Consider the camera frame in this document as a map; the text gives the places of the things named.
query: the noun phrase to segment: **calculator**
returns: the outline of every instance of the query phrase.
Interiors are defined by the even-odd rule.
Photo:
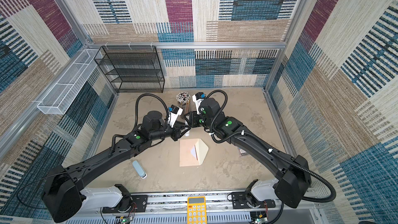
[[[206,198],[188,197],[188,224],[207,224]]]

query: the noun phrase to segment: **table surface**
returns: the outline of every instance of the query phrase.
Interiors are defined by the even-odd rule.
[[[279,150],[285,151],[278,135],[271,112],[261,88],[225,88],[228,103],[224,109],[226,116],[240,120],[249,130]],[[167,106],[176,104],[176,95],[186,91],[191,96],[198,89],[165,90],[157,93]],[[201,89],[208,94],[211,90]],[[114,134],[129,133],[135,121],[135,102],[140,93],[121,93],[97,149],[97,153],[111,145]],[[213,94],[222,105],[224,96]],[[138,123],[147,112],[156,110],[164,113],[162,104],[153,97],[143,97],[138,107]],[[184,191],[202,189],[246,188],[253,180],[266,180],[273,175],[260,162],[250,155],[240,156],[238,148],[224,142],[216,144],[203,128],[194,128],[189,137],[201,138],[209,147],[202,165],[180,167],[180,141],[166,138],[160,145],[148,148],[137,157],[124,161],[93,180],[88,187],[111,187],[123,184],[130,192]],[[147,173],[147,178],[138,176],[132,161],[137,160]]]

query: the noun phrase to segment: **calculator screen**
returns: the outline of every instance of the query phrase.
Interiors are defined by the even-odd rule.
[[[205,198],[204,197],[199,197],[199,198],[189,198],[188,203],[204,203]]]

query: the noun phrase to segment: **robotic arm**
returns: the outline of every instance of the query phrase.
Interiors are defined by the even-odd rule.
[[[112,146],[109,149],[83,162],[67,168],[59,165],[48,172],[48,176],[50,177],[45,182],[42,200],[50,211],[54,221],[66,221],[80,210],[85,201],[88,201],[88,191],[84,190],[85,187],[99,175],[120,162],[135,157],[144,150],[154,146],[152,145],[152,141],[161,140],[160,142],[162,142],[166,137],[171,137],[174,141],[177,141],[187,131],[195,127],[204,127],[205,130],[210,129],[210,131],[214,131],[213,134],[221,139],[216,140],[214,135],[212,135],[215,142],[221,143],[226,141],[238,146],[260,161],[279,180],[273,186],[275,194],[289,207],[296,208],[302,199],[307,201],[314,200],[314,198],[304,197],[304,194],[311,184],[310,175],[317,176],[317,179],[320,176],[308,170],[306,159],[300,155],[294,158],[279,151],[259,139],[236,118],[226,117],[222,112],[226,105],[226,100],[222,107],[220,107],[214,98],[209,97],[214,92],[210,93],[208,97],[205,97],[203,93],[197,93],[193,96],[197,107],[196,111],[189,112],[184,116],[186,122],[189,123],[188,125],[176,120],[178,115],[181,115],[182,109],[174,105],[167,108],[162,99],[152,94],[145,94],[143,96],[152,96],[159,99],[167,111],[166,119],[162,119],[160,112],[150,111],[144,116],[142,124],[137,125],[138,102],[142,97],[140,96],[136,102],[136,124],[130,133],[126,135],[114,135]],[[122,139],[116,143],[115,140],[117,137]],[[250,197],[251,199],[248,199],[248,201],[253,205],[258,203],[258,201],[264,200],[258,199],[258,196],[253,191]],[[330,197],[321,198],[321,201],[318,202],[332,201],[335,197],[336,192],[331,186]]]

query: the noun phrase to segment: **white mesh basket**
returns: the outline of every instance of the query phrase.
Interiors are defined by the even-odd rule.
[[[102,58],[98,50],[84,50],[48,91],[37,108],[44,114],[65,114],[97,66],[94,61],[96,55],[96,59]]]

